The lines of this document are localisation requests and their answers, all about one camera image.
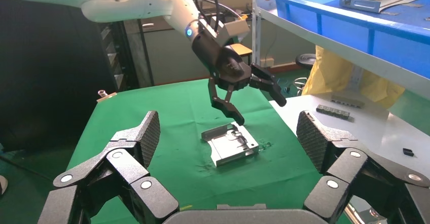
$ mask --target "metal shelf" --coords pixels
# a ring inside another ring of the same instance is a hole
[[[276,2],[253,0],[253,62],[260,63],[261,19],[265,19],[283,29],[304,38],[315,45],[328,49],[353,64],[397,83],[406,89],[430,99],[430,80],[395,64],[338,43],[292,22],[278,17]]]

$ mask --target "blue crate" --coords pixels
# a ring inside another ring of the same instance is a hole
[[[339,0],[276,0],[278,16],[430,79],[430,0],[376,14],[339,6]]]

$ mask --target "screw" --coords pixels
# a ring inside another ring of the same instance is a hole
[[[68,174],[68,175],[66,175],[66,176],[62,177],[60,181],[61,181],[61,182],[68,182],[68,181],[70,181],[71,179],[72,179],[72,175]]]
[[[408,177],[415,181],[421,181],[421,178],[415,174],[409,174]]]
[[[328,180],[327,185],[333,189],[337,189],[339,187],[339,185],[333,180]]]
[[[108,96],[108,94],[106,93],[106,91],[105,91],[105,90],[99,90],[99,91],[97,92],[97,94],[98,94],[99,96],[101,96],[101,97],[106,97],[106,96]]]
[[[122,156],[122,152],[115,152],[112,157],[113,158],[120,158]]]
[[[152,186],[152,183],[150,181],[144,181],[140,187],[144,190],[149,189]]]
[[[362,155],[360,155],[360,153],[358,152],[350,152],[351,156],[353,157],[361,157]]]

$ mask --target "yellow bag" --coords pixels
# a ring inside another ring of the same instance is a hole
[[[348,85],[353,64],[329,50],[316,46],[316,61],[302,95],[342,91]],[[363,69],[360,92],[384,108],[391,107],[405,88]]]

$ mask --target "green cloth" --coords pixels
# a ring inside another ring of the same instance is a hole
[[[302,208],[321,177],[297,138],[259,90],[234,92],[231,102],[260,144],[258,155],[216,168],[201,133],[232,122],[210,106],[207,80],[121,92],[100,102],[76,147],[69,168],[99,153],[115,132],[137,126],[149,110],[159,113],[161,136],[149,171],[186,209],[217,204]],[[93,223],[136,223],[118,198]]]

